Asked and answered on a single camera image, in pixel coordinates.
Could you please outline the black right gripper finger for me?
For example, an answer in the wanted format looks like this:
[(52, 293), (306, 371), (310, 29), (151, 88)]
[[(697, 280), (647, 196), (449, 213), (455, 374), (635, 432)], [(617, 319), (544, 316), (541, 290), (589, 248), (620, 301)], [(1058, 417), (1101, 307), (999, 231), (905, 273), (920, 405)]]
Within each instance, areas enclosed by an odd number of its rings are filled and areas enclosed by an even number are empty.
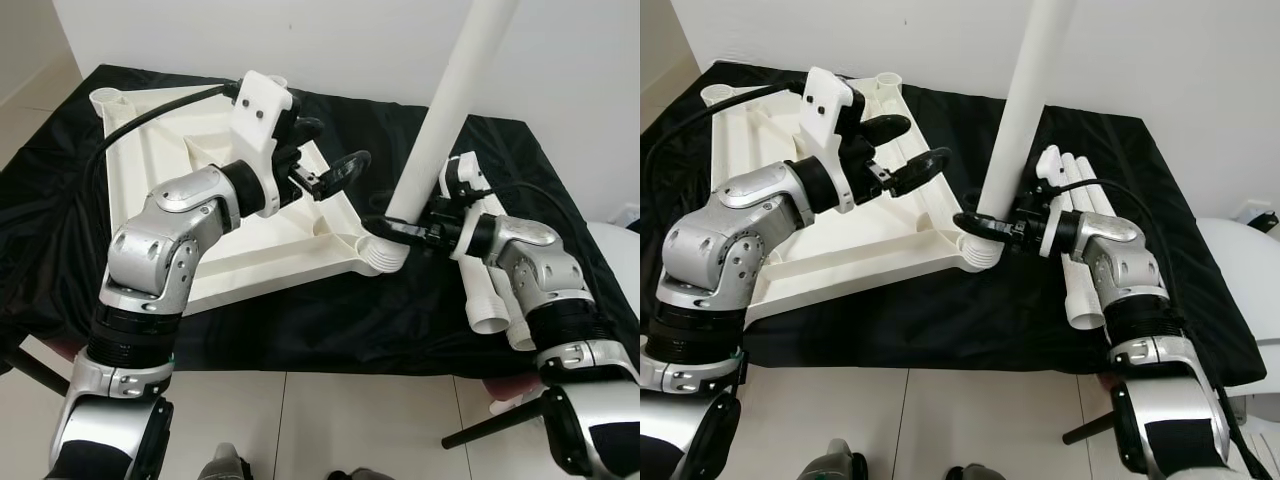
[(385, 215), (364, 216), (362, 228), (378, 238), (397, 244), (406, 244), (410, 247), (430, 246), (428, 228), (413, 225)]
[(955, 227), (960, 230), (1001, 244), (1016, 243), (1021, 238), (1021, 229), (1016, 223), (998, 220), (991, 215), (979, 212), (956, 212), (952, 216)]

